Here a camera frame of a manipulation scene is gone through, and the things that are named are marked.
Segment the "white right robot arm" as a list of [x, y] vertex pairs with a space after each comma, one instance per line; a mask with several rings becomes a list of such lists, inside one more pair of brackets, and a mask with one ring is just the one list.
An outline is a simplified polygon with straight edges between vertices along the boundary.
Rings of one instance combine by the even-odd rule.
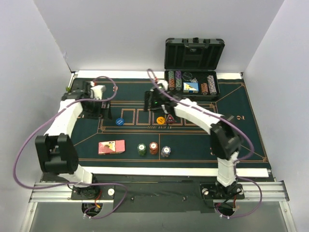
[[228, 197], [236, 181], [235, 166], [242, 143], [239, 133], [231, 126], [233, 118], [213, 113], [189, 98], [172, 95], [167, 87], [166, 81], [159, 81], [156, 87], [144, 93], [144, 111], [157, 111], [186, 119], [210, 135], [211, 150], [218, 161], [219, 183], [215, 190], [218, 196]]

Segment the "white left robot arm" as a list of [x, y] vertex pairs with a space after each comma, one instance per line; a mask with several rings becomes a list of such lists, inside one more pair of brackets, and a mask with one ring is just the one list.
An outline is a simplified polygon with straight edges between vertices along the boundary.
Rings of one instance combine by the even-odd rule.
[[54, 174], [82, 188], [89, 199], [99, 194], [99, 186], [94, 184], [94, 175], [86, 171], [78, 161], [71, 135], [80, 115], [88, 119], [110, 119], [110, 101], [104, 101], [104, 85], [93, 81], [78, 84], [66, 92], [60, 101], [59, 115], [44, 135], [38, 135], [35, 146], [40, 168], [45, 174]]

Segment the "blue small blind button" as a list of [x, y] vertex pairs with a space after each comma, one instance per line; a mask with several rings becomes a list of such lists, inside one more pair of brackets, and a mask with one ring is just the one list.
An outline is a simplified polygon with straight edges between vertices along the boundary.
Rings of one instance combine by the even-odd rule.
[[122, 126], [122, 125], [124, 125], [124, 123], [125, 123], [125, 120], [123, 118], [121, 118], [121, 117], [117, 118], [116, 121], [115, 121], [115, 124], [117, 126]]

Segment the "green poker chip stack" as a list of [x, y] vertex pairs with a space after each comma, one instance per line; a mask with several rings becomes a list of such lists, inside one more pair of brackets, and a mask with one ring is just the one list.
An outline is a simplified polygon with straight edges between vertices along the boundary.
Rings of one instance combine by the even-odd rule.
[[145, 144], [138, 144], [137, 149], [138, 149], [138, 154], [140, 156], [145, 156], [146, 155], [147, 150], [146, 150], [146, 145]]

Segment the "orange big blind button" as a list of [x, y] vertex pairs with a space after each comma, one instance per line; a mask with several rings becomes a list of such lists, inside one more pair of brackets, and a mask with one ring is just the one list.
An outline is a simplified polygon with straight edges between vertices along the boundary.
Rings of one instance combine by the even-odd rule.
[[156, 122], [157, 122], [157, 124], [159, 124], [159, 125], [163, 125], [163, 124], [165, 124], [165, 118], [163, 117], [163, 116], [160, 116], [160, 117], [158, 117], [157, 119], [156, 119]]

